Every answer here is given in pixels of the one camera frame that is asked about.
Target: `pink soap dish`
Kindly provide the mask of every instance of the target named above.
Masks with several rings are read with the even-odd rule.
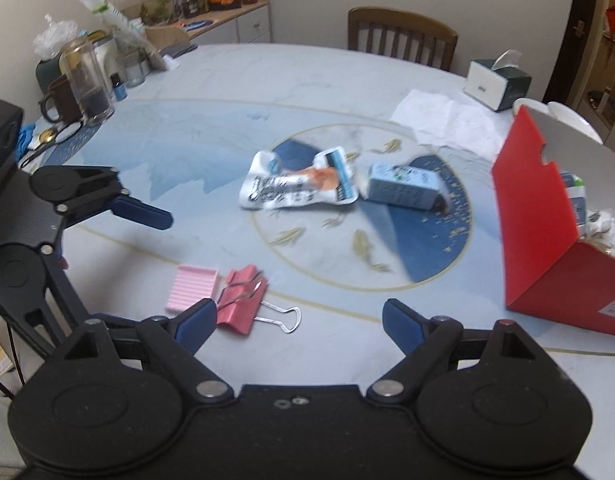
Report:
[[[217,269],[179,265],[166,309],[182,312],[203,298],[214,300],[218,281]]]

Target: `small blue bottle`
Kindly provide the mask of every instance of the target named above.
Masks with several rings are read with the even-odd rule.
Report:
[[[114,91],[116,100],[123,101],[128,96],[128,92],[125,89],[125,83],[121,81],[119,74],[116,72],[110,76],[110,80],[112,82],[112,90]]]

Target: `glass cup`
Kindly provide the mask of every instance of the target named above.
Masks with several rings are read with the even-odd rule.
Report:
[[[101,67],[88,38],[76,38],[61,47],[60,67],[86,116],[86,124],[101,124],[114,113]]]
[[[121,65],[123,65],[123,70],[125,71],[126,87],[134,88],[145,82],[146,76],[141,68],[142,61],[143,57],[138,49],[127,51],[121,57]]]

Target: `blue gripper pad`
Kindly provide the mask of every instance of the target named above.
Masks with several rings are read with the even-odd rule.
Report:
[[[217,306],[206,298],[184,310],[170,323],[172,337],[194,355],[217,327]]]
[[[405,355],[421,345],[430,322],[406,304],[390,299],[383,305],[383,330]]]
[[[161,231],[172,227],[174,219],[168,211],[159,209],[131,196],[119,196],[110,203],[110,211],[137,224],[147,225]]]

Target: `red box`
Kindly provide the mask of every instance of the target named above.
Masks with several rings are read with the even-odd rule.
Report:
[[[615,213],[615,153],[521,107],[492,168],[505,304],[523,314],[615,335],[615,258],[579,240],[559,171],[583,179],[588,209]]]

